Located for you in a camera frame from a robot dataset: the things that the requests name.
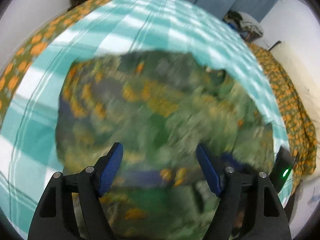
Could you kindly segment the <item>cream pillow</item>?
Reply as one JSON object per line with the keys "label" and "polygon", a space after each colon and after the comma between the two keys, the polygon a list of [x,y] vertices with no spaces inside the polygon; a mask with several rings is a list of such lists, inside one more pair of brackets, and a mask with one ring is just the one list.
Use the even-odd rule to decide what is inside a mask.
{"label": "cream pillow", "polygon": [[319,82],[287,42],[275,45],[271,54],[289,75],[310,118],[319,123]]}

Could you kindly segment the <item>teal white plaid blanket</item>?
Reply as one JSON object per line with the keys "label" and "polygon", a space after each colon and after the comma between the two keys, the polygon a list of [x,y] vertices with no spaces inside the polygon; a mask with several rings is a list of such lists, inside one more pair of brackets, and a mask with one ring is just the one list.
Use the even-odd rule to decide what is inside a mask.
{"label": "teal white plaid blanket", "polygon": [[54,130],[69,65],[146,49],[188,51],[227,70],[272,124],[274,149],[289,144],[267,77],[227,24],[184,0],[89,0],[34,34],[1,75],[1,209],[23,239],[49,179],[62,170]]}

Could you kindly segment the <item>pile of clothes on bed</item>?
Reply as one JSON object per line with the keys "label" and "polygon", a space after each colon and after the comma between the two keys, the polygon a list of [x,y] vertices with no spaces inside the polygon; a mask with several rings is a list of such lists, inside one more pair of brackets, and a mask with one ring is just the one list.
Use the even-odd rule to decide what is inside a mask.
{"label": "pile of clothes on bed", "polygon": [[253,42],[264,35],[264,30],[260,23],[251,15],[245,12],[228,11],[223,21],[247,42]]}

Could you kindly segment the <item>orange floral green bedsheet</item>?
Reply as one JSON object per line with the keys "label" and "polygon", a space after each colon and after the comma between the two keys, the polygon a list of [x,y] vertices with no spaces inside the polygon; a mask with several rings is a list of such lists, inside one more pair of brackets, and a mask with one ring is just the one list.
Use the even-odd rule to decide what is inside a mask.
{"label": "orange floral green bedsheet", "polygon": [[[91,23],[96,23],[99,18],[110,19],[115,5],[124,1],[88,0],[61,14],[33,33],[7,65],[1,75],[1,155],[9,158],[1,171],[1,187],[6,196],[38,195],[44,182],[44,170],[54,166],[44,141],[40,141],[40,150],[34,157],[29,150],[14,144],[22,120],[27,120],[33,129],[41,128],[44,134],[49,133],[48,119],[27,107],[27,103],[39,105],[45,92],[55,92],[57,78],[66,71],[61,66],[53,66],[55,53],[52,48],[58,49],[59,56],[70,56],[79,44],[74,38],[68,40],[67,33],[81,27],[76,37],[83,37],[89,33]],[[138,4],[143,2],[147,3],[148,11],[155,9],[153,0],[137,0]],[[316,129],[302,102],[302,94],[289,74],[293,63],[281,63],[271,52],[255,44],[250,44],[249,48],[260,63],[253,70],[253,76],[271,86],[279,109],[272,110],[273,102],[263,90],[260,91],[259,106],[273,121],[275,141],[288,144],[296,159],[279,194],[284,199],[295,192],[305,177],[317,171]]]}

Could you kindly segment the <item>green landscape print garment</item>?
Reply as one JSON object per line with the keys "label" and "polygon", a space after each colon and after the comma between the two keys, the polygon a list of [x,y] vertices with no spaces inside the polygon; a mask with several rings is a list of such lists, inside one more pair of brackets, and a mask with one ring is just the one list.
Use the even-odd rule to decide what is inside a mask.
{"label": "green landscape print garment", "polygon": [[63,82],[56,152],[69,173],[115,142],[124,154],[101,198],[119,238],[201,239],[218,205],[196,146],[229,153],[248,171],[271,172],[272,125],[241,84],[189,53],[135,51],[71,63]]}

